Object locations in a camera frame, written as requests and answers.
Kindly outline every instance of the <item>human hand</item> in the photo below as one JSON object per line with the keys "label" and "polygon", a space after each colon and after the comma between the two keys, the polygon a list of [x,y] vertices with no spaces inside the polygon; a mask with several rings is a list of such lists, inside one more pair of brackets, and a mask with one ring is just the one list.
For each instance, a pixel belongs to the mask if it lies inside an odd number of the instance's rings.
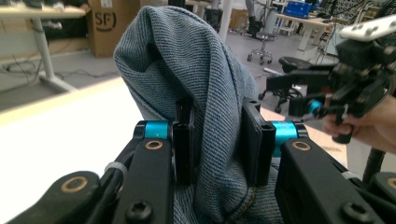
{"label": "human hand", "polygon": [[386,96],[362,118],[348,115],[340,125],[335,124],[335,118],[335,115],[328,115],[323,119],[323,132],[334,137],[352,132],[352,137],[367,145],[396,153],[395,98]]}

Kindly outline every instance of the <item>wooden desk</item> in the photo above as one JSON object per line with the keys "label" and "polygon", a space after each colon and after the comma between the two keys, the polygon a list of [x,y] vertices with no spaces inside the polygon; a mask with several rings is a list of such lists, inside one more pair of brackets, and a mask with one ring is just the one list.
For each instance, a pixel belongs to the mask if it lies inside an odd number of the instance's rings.
{"label": "wooden desk", "polygon": [[[262,114],[283,119],[264,109]],[[36,203],[63,175],[92,171],[101,176],[141,119],[120,77],[0,113],[0,223]],[[330,136],[308,131],[320,146],[345,155]]]}
{"label": "wooden desk", "polygon": [[317,52],[318,46],[308,46],[308,40],[311,36],[311,33],[314,29],[318,28],[318,33],[315,36],[315,39],[313,41],[314,45],[316,45],[320,39],[321,34],[323,34],[324,29],[327,27],[330,27],[331,25],[329,23],[324,23],[321,22],[318,19],[300,19],[296,17],[291,17],[291,16],[286,16],[283,14],[277,14],[277,16],[281,19],[281,23],[279,27],[283,26],[284,21],[296,21],[300,22],[304,25],[305,31],[303,34],[303,38],[300,42],[300,45],[297,48],[297,52],[295,54],[296,58],[300,58],[303,60],[311,60],[312,58],[315,57],[315,54]]}
{"label": "wooden desk", "polygon": [[8,56],[23,53],[26,52],[23,51],[24,48],[32,50],[32,46],[35,46],[40,51],[45,70],[45,73],[39,74],[40,79],[62,91],[75,91],[76,88],[54,75],[41,19],[77,18],[84,15],[85,11],[77,7],[66,7],[64,11],[45,6],[42,9],[29,8],[25,7],[24,4],[18,4],[15,7],[0,7],[0,19],[30,19],[33,24],[33,31],[30,32],[1,34],[0,55]]}

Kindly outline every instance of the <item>rolling stool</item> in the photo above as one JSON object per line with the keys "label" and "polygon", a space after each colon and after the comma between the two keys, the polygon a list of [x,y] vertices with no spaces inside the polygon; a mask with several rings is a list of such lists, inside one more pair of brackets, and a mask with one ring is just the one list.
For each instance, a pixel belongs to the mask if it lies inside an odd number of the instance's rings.
{"label": "rolling stool", "polygon": [[[302,59],[293,58],[293,57],[281,57],[279,59],[280,64],[282,64],[282,70],[284,73],[289,73],[292,70],[296,69],[307,69],[311,65],[310,62],[304,61]],[[259,94],[259,100],[262,100],[265,97],[265,93],[268,90],[265,90],[263,93]],[[271,91],[274,96],[279,97],[279,101],[277,102],[277,106],[275,107],[275,112],[280,113],[282,111],[281,105],[285,104],[289,99],[295,97],[303,97],[303,95],[296,89],[292,87],[292,85],[276,91]]]}
{"label": "rolling stool", "polygon": [[253,54],[260,55],[260,64],[264,64],[264,58],[270,58],[270,60],[267,61],[267,63],[272,63],[273,57],[272,53],[265,50],[265,41],[267,40],[275,40],[277,39],[276,35],[271,35],[267,33],[262,33],[258,32],[256,34],[260,39],[262,39],[262,48],[261,49],[253,49],[251,53],[247,56],[247,61],[251,62],[251,59],[253,58]]}

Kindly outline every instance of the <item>blue denim cloth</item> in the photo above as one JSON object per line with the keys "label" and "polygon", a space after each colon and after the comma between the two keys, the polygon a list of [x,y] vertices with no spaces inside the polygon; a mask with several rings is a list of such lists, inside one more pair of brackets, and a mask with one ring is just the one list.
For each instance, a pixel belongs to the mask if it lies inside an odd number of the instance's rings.
{"label": "blue denim cloth", "polygon": [[248,188],[235,153],[244,97],[256,82],[203,20],[178,7],[143,7],[114,56],[144,119],[174,120],[175,101],[194,101],[197,183],[175,190],[175,223],[281,223],[270,183]]}

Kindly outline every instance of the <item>blue bin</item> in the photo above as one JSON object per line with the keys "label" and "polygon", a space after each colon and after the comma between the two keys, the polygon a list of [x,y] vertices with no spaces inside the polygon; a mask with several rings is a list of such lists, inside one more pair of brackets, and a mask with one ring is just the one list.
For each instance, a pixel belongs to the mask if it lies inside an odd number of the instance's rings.
{"label": "blue bin", "polygon": [[304,2],[288,2],[285,8],[285,15],[306,19],[312,5]]}

